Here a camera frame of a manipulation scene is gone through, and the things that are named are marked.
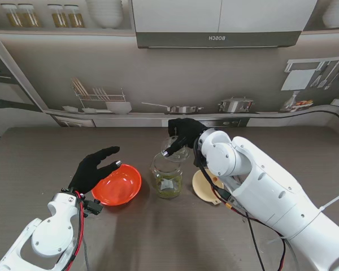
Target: yellow liquid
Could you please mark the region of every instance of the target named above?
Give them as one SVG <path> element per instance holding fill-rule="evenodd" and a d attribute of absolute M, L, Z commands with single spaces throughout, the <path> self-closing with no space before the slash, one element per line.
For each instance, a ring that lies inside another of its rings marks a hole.
<path fill-rule="evenodd" d="M 65 13 L 53 13 L 51 14 L 55 27 L 69 27 Z"/>
<path fill-rule="evenodd" d="M 70 25 L 72 27 L 78 27 L 78 28 L 85 27 L 83 17 L 81 16 L 80 13 L 77 13 L 77 14 L 69 13 L 68 16 L 69 16 Z"/>
<path fill-rule="evenodd" d="M 12 27 L 24 27 L 22 14 L 12 12 L 7 13 L 6 16 Z"/>
<path fill-rule="evenodd" d="M 35 13 L 24 13 L 27 27 L 41 27 L 38 16 Z"/>

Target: beige dish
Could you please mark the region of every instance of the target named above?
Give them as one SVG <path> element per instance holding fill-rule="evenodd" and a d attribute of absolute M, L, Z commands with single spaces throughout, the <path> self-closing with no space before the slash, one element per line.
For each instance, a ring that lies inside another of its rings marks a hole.
<path fill-rule="evenodd" d="M 206 172 L 211 177 L 215 185 L 219 188 L 224 188 L 224 184 L 215 175 L 213 175 L 208 169 L 206 169 Z M 221 201 L 212 192 L 211 185 L 201 171 L 197 171 L 193 175 L 192 187 L 196 195 L 205 202 L 212 202 L 213 205 L 221 203 Z"/>

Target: red wire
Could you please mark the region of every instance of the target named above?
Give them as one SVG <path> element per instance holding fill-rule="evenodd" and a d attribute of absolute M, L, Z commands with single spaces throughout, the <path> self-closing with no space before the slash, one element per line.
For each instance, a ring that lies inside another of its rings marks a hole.
<path fill-rule="evenodd" d="M 81 195 L 79 194 L 78 191 L 75 191 L 75 193 L 77 194 L 78 198 L 81 198 Z M 83 239 L 83 235 L 84 235 L 84 207 L 83 207 L 83 202 L 80 202 L 80 225 L 81 225 L 81 230 L 80 230 L 80 235 L 79 235 L 79 243 L 78 243 L 78 247 L 76 249 L 76 251 L 74 252 L 74 255 L 77 256 L 80 250 L 80 246 L 81 246 L 81 241 Z M 73 262 L 71 262 L 67 268 L 67 271 L 70 269 L 70 267 L 72 267 Z"/>

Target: countertop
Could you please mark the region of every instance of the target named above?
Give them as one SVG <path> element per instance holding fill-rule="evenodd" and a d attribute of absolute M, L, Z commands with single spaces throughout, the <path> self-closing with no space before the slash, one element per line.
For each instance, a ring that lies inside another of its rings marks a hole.
<path fill-rule="evenodd" d="M 287 169 L 318 207 L 339 195 L 339 136 L 328 128 L 229 128 L 244 136 Z M 0 140 L 0 259 L 34 218 L 47 218 L 48 202 L 67 187 L 78 163 L 108 146 L 136 167 L 143 178 L 139 194 L 128 204 L 105 207 L 85 220 L 85 240 L 92 271 L 248 271 L 260 270 L 247 221 L 224 206 L 212 206 L 193 192 L 196 168 L 184 163 L 182 193 L 156 196 L 149 166 L 167 136 L 165 128 L 14 128 Z M 325 210 L 339 225 L 339 201 Z M 276 234 L 253 223 L 265 269 L 277 270 L 282 244 L 267 244 Z M 43 268 L 55 260 L 23 257 Z M 72 270 L 85 271 L 84 249 Z M 301 270 L 312 270 L 298 255 Z M 289 250 L 283 270 L 295 270 Z"/>

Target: dish rack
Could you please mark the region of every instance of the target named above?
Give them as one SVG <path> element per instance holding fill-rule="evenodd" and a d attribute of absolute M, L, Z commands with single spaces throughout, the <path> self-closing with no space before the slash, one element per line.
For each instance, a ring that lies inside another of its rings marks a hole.
<path fill-rule="evenodd" d="M 78 78 L 73 78 L 72 89 L 83 108 L 85 108 L 83 101 L 126 102 L 122 88 L 120 89 L 121 94 L 107 94 L 103 88 L 92 88 L 93 94 L 90 94 Z"/>

